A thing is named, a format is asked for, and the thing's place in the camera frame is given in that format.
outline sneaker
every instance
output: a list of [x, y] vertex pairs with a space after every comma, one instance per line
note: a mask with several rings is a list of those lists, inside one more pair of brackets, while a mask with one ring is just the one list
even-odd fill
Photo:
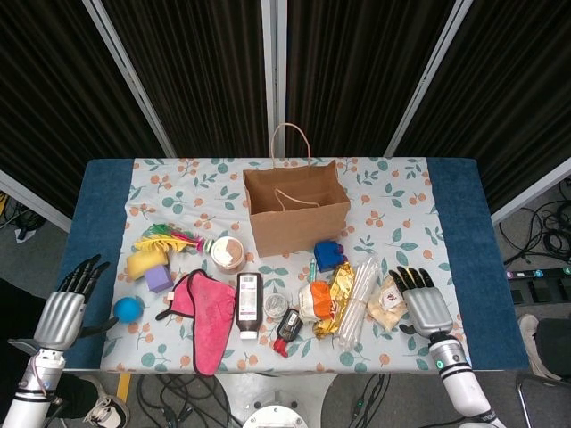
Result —
[[86, 375], [81, 376], [81, 379], [91, 382], [97, 388], [97, 395], [99, 396], [83, 422], [102, 428], [123, 428], [127, 426], [129, 411], [125, 403], [118, 397], [105, 392], [103, 385], [96, 377]]
[[525, 314], [519, 318], [519, 331], [524, 339], [525, 351], [529, 357], [529, 365], [535, 375], [545, 377], [548, 379], [561, 380], [559, 376], [550, 372], [547, 367], [542, 363], [537, 353], [537, 346], [535, 345], [535, 333], [537, 332], [537, 325], [539, 320], [530, 314]]

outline pink cloth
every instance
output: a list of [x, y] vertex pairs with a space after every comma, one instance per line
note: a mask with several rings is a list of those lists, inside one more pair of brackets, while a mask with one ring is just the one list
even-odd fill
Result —
[[169, 308], [156, 319], [168, 314], [193, 317], [194, 370], [201, 375], [214, 375], [234, 321], [236, 290], [196, 269], [178, 281], [174, 293], [175, 299]]

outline red cap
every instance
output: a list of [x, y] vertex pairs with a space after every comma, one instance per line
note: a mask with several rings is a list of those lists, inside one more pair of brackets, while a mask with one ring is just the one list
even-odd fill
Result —
[[274, 342], [274, 351], [280, 354], [282, 357], [287, 358], [286, 346], [287, 342], [284, 341], [281, 337], [278, 337]]

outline black curtain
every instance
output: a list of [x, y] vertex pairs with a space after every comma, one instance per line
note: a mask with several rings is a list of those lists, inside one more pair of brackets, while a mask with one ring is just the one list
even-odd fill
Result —
[[[286, 115], [317, 156], [383, 154], [452, 5], [288, 1]], [[290, 130], [286, 154], [305, 154]]]
[[0, 3], [0, 169], [68, 216], [94, 158], [164, 153], [80, 1]]
[[260, 0], [104, 5], [179, 156], [268, 155]]
[[571, 3], [478, 0], [396, 152], [478, 160], [492, 212], [571, 156]]

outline robotic hand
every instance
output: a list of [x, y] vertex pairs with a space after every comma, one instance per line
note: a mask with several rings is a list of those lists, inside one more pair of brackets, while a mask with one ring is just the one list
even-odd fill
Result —
[[4, 428], [41, 427], [52, 403], [62, 408], [62, 399], [55, 396], [55, 389], [65, 367], [63, 352], [78, 337], [102, 333], [117, 322], [116, 318], [112, 318], [99, 327], [81, 329], [91, 292], [101, 273], [109, 267], [108, 262], [96, 267], [100, 258], [100, 255], [96, 255], [80, 263], [65, 277], [58, 291], [50, 295], [33, 340], [10, 341], [12, 345], [28, 352], [31, 358], [18, 384]]
[[472, 421], [462, 427], [505, 428], [482, 392], [462, 345], [449, 335], [452, 318], [430, 275], [424, 269], [417, 271], [411, 267], [408, 270], [397, 267], [397, 270], [398, 274], [392, 270], [389, 274], [407, 304], [412, 325], [418, 334], [430, 339], [430, 355], [454, 408]]

